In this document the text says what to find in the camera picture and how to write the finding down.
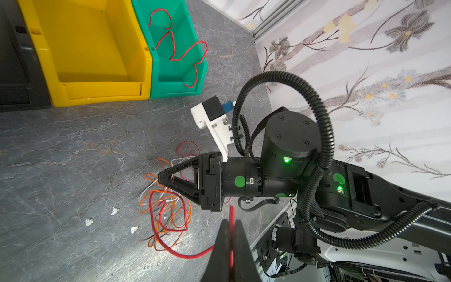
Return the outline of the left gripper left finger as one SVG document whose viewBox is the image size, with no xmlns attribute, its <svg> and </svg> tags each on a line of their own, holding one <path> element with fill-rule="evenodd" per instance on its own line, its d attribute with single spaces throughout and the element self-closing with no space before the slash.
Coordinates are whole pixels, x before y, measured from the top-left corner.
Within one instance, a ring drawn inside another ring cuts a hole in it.
<svg viewBox="0 0 451 282">
<path fill-rule="evenodd" d="M 231 231 L 228 220 L 221 222 L 213 251 L 201 282 L 229 282 L 231 262 Z"/>
</svg>

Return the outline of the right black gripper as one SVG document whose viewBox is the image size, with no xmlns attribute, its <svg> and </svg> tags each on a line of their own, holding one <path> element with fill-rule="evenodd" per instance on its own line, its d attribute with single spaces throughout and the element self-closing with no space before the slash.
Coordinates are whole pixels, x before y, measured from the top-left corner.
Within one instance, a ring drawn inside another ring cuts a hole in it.
<svg viewBox="0 0 451 282">
<path fill-rule="evenodd" d="M 195 156 L 185 156 L 166 161 L 158 158 L 162 171 L 190 161 Z M 227 197 L 238 198 L 238 207 L 253 212 L 268 204 L 278 204 L 281 198 L 297 194 L 297 184 L 265 173 L 261 166 L 249 157 L 231 157 L 222 161 L 222 155 L 205 153 L 197 158 L 197 184 L 195 170 L 185 168 L 172 178 L 159 179 L 159 183 L 186 197 L 203 210 L 222 211 Z"/>
</svg>

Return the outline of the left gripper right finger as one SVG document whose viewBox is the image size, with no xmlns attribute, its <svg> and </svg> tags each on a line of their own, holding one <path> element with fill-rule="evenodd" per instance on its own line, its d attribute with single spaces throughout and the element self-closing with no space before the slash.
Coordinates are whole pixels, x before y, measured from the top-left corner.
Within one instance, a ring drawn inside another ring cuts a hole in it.
<svg viewBox="0 0 451 282">
<path fill-rule="evenodd" d="M 236 220 L 234 224 L 233 260 L 234 282 L 261 282 L 243 224 L 240 220 Z"/>
</svg>

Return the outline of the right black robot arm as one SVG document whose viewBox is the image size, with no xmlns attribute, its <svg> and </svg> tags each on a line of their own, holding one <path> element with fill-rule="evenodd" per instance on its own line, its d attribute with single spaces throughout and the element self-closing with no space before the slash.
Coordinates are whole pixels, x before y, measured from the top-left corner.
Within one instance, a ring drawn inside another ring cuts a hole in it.
<svg viewBox="0 0 451 282">
<path fill-rule="evenodd" d="M 268 82 L 298 91 L 315 119 L 279 108 L 250 133 L 242 105 L 254 87 Z M 330 116 L 299 76 L 269 71 L 251 78 L 238 95 L 231 123 L 217 97 L 191 113 L 210 131 L 218 151 L 165 169 L 158 175 L 160 184 L 212 212 L 221 211 L 228 197 L 286 198 L 296 204 L 253 244 L 242 222 L 223 221 L 203 281 L 260 282 L 284 255 L 303 266 L 338 267 L 368 278 L 450 280 L 450 203 L 335 160 Z"/>
</svg>

